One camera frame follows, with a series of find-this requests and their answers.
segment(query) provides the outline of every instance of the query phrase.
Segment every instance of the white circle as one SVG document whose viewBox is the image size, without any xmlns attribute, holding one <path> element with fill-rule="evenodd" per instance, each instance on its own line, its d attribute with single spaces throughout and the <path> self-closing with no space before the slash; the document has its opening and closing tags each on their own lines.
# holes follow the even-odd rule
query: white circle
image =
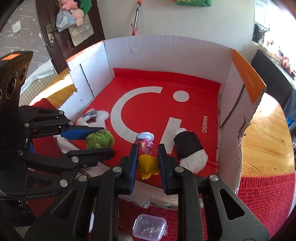
<svg viewBox="0 0 296 241">
<path fill-rule="evenodd" d="M 176 91 L 173 94 L 173 98 L 178 102 L 186 102 L 189 100 L 189 94 L 186 91 Z"/>
</svg>

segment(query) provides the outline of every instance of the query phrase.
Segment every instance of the white wall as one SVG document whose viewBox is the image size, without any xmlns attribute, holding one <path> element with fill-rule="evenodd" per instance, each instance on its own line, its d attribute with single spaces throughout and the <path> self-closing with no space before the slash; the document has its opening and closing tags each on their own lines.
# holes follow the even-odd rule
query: white wall
<svg viewBox="0 0 296 241">
<path fill-rule="evenodd" d="M 132 34 L 136 4 L 137 0 L 98 0 L 106 39 Z M 259 48 L 252 42 L 254 17 L 255 0 L 212 0 L 211 7 L 142 0 L 137 27 L 139 35 L 177 35 L 222 44 L 251 61 Z"/>
</svg>

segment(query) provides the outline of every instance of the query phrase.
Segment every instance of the green package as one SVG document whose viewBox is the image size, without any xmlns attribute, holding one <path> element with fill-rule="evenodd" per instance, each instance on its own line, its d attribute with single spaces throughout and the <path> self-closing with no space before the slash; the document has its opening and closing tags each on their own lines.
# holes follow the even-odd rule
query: green package
<svg viewBox="0 0 296 241">
<path fill-rule="evenodd" d="M 183 6 L 210 7 L 212 0 L 174 0 L 174 3 Z"/>
</svg>

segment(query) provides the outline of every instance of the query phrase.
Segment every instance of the tiled floor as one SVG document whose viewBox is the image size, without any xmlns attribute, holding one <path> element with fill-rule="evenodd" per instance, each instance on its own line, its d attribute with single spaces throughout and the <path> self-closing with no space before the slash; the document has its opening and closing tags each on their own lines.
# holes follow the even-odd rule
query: tiled floor
<svg viewBox="0 0 296 241">
<path fill-rule="evenodd" d="M 40 94 L 50 83 L 57 77 L 54 73 L 48 77 L 40 80 L 35 80 L 21 95 L 20 95 L 20 106 L 29 105 L 31 101 Z"/>
</svg>

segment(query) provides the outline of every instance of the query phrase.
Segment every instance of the green plush ball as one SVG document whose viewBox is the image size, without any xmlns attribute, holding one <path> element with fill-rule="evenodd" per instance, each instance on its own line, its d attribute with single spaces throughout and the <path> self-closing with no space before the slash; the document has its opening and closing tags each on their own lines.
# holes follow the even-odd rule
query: green plush ball
<svg viewBox="0 0 296 241">
<path fill-rule="evenodd" d="M 87 149 L 100 149 L 113 147 L 115 143 L 114 137 L 110 131 L 99 130 L 96 133 L 91 133 L 86 138 Z"/>
</svg>

